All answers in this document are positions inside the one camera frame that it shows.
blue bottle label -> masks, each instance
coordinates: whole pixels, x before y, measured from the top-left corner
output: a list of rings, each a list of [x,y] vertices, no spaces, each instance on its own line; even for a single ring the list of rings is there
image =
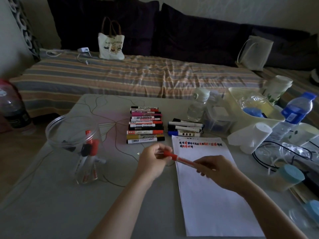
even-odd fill
[[[291,124],[298,124],[306,116],[306,114],[294,112],[288,107],[283,109],[281,114],[286,118],[286,122],[289,122]]]

mattress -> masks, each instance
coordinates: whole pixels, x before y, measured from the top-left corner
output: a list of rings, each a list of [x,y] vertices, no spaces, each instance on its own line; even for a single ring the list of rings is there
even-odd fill
[[[10,79],[31,117],[63,115],[83,94],[106,94],[190,99],[196,87],[224,94],[229,87],[259,90],[264,79],[246,68],[198,64],[160,57],[125,56],[102,60],[65,52],[50,57],[41,50],[41,61],[21,76]]]
[[[289,101],[291,101],[293,98],[301,96],[305,91],[316,94],[317,98],[314,100],[313,109],[305,117],[305,119],[302,120],[302,122],[319,127],[319,87],[310,83],[310,71],[265,67],[262,72],[256,71],[256,74],[266,80],[270,80],[276,75],[286,76],[293,80],[292,86],[288,88],[288,90],[281,96],[279,100],[278,105],[281,107],[285,107]]]

water bottle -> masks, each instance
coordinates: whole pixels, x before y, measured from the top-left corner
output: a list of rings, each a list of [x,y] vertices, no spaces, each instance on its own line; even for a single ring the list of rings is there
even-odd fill
[[[272,130],[266,140],[280,142],[282,138],[312,110],[312,101],[316,98],[315,94],[304,92],[301,97],[294,98],[281,111],[286,118],[284,122],[280,122]]]
[[[35,132],[36,128],[23,102],[10,83],[5,80],[0,80],[0,113],[15,131],[25,135]]]
[[[206,101],[209,98],[209,90],[204,88],[196,88],[193,93],[194,101],[188,107],[187,117],[189,121],[198,122],[202,119]]]

wall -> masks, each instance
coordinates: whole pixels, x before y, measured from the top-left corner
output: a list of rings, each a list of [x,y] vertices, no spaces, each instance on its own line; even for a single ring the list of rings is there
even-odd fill
[[[34,64],[7,0],[0,0],[0,78],[19,75]]]
[[[237,23],[319,32],[319,0],[159,0],[187,15]],[[45,48],[59,48],[47,0],[23,0],[35,36]]]

jar with blue lid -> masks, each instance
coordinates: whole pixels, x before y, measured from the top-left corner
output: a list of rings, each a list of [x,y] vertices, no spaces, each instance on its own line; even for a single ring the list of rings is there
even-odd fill
[[[297,167],[286,164],[272,175],[272,187],[278,192],[283,192],[304,179],[304,174]]]
[[[304,205],[289,210],[289,217],[300,229],[318,227],[319,201],[311,200]]]

